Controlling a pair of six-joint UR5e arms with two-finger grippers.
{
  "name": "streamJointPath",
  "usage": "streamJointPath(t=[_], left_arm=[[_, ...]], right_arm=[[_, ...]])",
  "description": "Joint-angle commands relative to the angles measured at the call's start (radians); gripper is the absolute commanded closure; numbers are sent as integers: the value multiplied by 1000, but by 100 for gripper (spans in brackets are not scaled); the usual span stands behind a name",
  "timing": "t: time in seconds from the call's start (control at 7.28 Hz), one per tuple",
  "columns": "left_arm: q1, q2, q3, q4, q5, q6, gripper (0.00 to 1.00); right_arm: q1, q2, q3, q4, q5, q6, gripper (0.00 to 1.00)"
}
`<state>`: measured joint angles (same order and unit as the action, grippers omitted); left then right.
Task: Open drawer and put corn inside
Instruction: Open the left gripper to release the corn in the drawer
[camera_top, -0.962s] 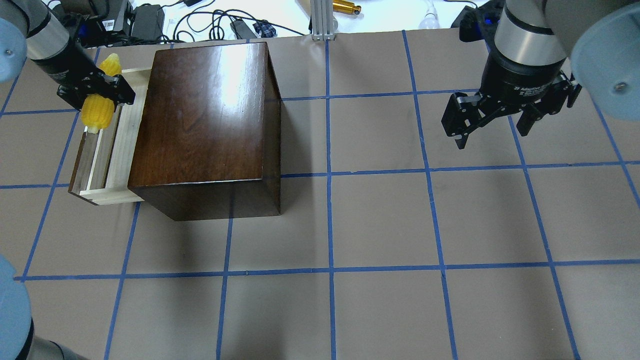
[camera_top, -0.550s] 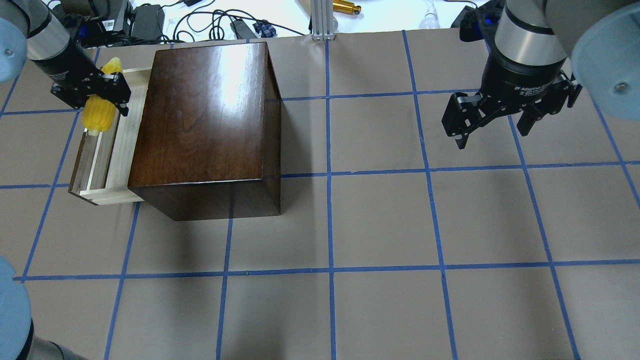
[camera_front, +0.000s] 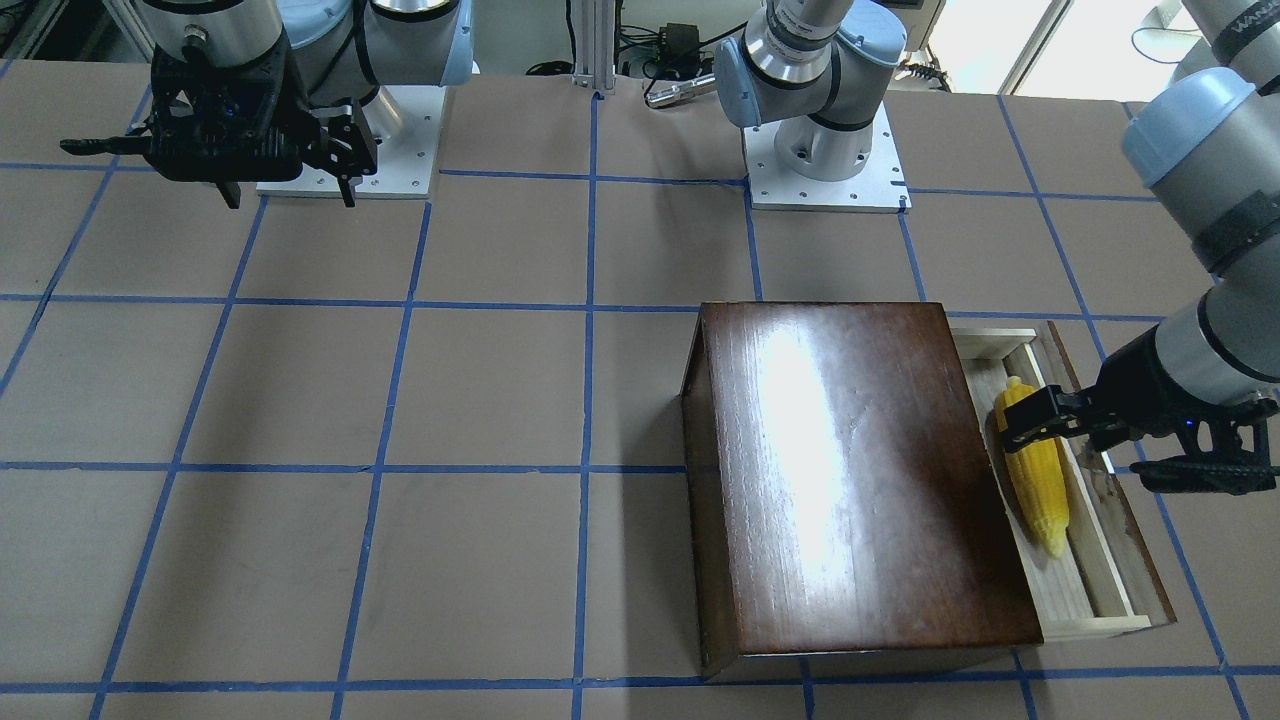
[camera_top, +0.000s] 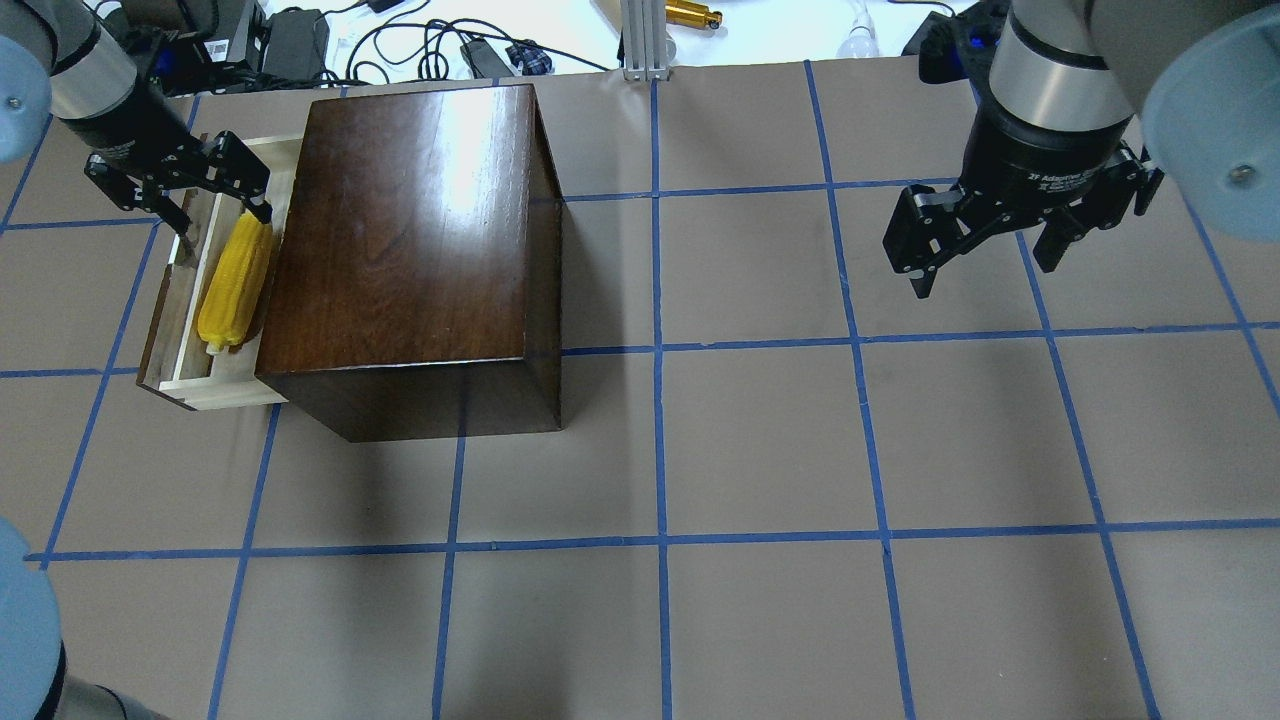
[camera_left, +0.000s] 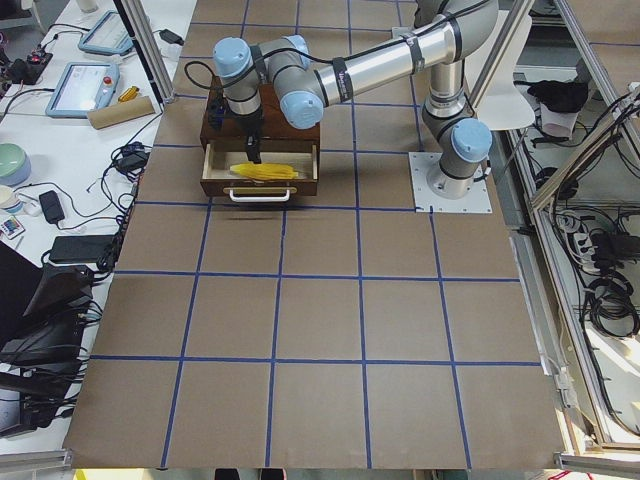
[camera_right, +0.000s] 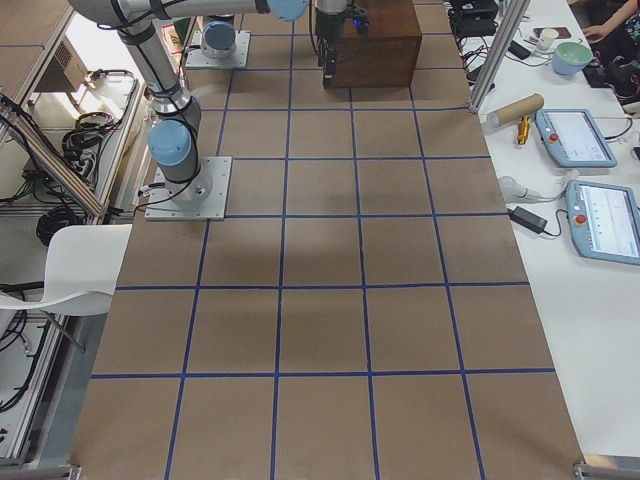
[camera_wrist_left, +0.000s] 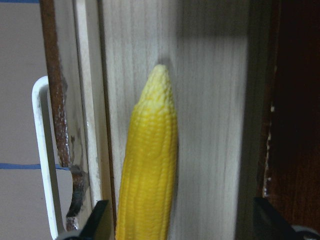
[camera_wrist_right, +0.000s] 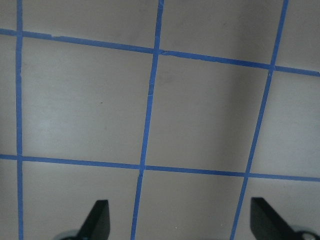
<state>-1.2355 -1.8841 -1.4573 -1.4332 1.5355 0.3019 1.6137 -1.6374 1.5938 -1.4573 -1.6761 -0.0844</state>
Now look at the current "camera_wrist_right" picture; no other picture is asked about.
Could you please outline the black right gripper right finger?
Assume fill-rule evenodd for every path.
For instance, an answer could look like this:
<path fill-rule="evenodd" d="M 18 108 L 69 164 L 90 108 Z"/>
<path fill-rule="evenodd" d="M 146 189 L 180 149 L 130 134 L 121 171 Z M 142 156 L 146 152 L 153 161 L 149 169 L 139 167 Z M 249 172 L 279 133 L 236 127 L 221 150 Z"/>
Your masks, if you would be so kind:
<path fill-rule="evenodd" d="M 256 240 L 297 240 L 296 232 L 262 197 L 250 200 L 250 230 Z"/>

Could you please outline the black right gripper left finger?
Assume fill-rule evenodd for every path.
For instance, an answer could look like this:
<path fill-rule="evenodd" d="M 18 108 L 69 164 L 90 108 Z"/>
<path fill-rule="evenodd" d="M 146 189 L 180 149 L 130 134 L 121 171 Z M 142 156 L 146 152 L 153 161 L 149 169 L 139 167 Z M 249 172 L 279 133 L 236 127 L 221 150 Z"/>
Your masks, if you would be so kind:
<path fill-rule="evenodd" d="M 111 231 L 108 200 L 97 200 L 76 235 L 77 240 L 107 240 Z"/>

